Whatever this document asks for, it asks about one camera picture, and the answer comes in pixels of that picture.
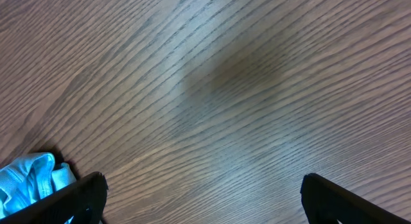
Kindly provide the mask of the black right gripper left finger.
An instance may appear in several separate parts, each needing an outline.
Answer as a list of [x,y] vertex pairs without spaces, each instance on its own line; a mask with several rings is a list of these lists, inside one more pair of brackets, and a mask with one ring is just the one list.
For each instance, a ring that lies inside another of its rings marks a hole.
[[93,172],[1,220],[1,224],[99,224],[107,201],[104,175]]

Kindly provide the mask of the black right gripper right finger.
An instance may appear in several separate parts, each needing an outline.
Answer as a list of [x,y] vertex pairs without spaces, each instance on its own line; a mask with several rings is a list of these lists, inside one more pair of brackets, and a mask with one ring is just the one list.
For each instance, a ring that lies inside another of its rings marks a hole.
[[309,224],[410,224],[315,173],[304,176],[300,193]]

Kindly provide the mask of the light blue t-shirt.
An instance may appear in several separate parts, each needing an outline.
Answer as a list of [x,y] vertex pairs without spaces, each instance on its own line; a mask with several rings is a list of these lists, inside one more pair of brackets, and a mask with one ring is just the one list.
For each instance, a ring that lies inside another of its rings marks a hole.
[[69,164],[50,152],[31,153],[1,168],[1,218],[19,212],[76,182]]

